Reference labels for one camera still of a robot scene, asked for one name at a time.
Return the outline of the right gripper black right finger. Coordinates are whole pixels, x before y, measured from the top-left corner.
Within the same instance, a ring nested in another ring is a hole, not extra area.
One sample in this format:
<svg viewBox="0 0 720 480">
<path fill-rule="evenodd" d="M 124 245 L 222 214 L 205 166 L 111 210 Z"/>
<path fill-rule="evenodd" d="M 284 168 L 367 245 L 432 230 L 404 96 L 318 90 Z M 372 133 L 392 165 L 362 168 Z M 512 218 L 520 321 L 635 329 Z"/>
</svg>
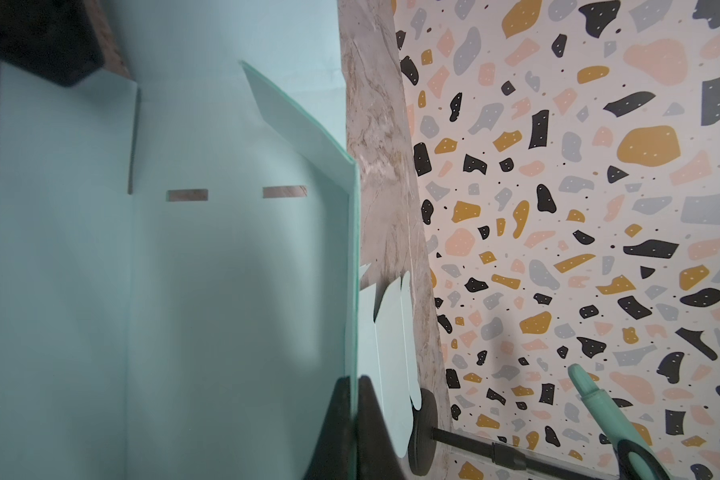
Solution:
<svg viewBox="0 0 720 480">
<path fill-rule="evenodd" d="M 404 480 L 371 379 L 362 376 L 358 387 L 357 478 Z"/>
</svg>

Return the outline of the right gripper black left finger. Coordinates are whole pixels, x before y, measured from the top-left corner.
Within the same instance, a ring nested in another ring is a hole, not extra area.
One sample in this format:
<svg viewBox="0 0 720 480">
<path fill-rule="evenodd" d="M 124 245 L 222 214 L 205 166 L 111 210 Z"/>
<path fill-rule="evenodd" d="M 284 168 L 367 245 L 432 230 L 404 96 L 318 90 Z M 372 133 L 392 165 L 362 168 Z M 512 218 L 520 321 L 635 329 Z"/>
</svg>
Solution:
<svg viewBox="0 0 720 480">
<path fill-rule="evenodd" d="M 351 453 L 350 378 L 333 389 L 320 435 L 304 479 L 347 479 Z"/>
</svg>

